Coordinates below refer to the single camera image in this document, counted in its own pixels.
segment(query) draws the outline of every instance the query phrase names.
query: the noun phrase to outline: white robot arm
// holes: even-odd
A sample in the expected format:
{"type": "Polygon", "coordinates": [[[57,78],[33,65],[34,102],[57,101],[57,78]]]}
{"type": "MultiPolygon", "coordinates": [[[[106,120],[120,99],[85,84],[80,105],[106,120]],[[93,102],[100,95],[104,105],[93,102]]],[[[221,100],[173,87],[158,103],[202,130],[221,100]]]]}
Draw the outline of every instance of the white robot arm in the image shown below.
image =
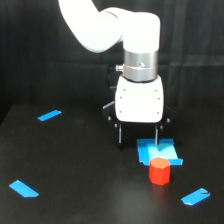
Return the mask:
{"type": "Polygon", "coordinates": [[[59,0],[72,33],[87,50],[100,53],[123,41],[123,72],[118,80],[115,110],[120,121],[159,122],[163,86],[159,75],[160,20],[151,13],[108,8],[99,12],[91,0],[59,0]]]}

